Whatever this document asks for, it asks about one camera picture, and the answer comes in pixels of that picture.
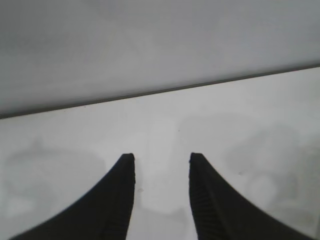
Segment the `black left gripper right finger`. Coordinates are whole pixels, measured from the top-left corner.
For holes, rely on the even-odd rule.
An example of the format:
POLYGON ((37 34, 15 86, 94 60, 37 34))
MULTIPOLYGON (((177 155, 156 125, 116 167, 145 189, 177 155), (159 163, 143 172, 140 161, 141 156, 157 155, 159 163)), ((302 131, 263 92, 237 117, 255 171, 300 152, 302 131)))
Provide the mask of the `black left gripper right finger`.
POLYGON ((189 160, 189 202, 199 240, 308 240, 237 192, 201 153, 189 160))

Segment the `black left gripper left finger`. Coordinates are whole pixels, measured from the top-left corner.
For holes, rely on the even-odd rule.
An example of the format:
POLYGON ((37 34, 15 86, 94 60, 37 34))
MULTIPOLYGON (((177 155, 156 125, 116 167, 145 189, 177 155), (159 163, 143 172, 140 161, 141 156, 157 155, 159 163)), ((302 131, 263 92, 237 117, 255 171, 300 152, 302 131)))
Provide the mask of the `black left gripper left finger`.
POLYGON ((135 184, 135 157, 124 153, 75 203, 13 239, 124 240, 134 205, 135 184))

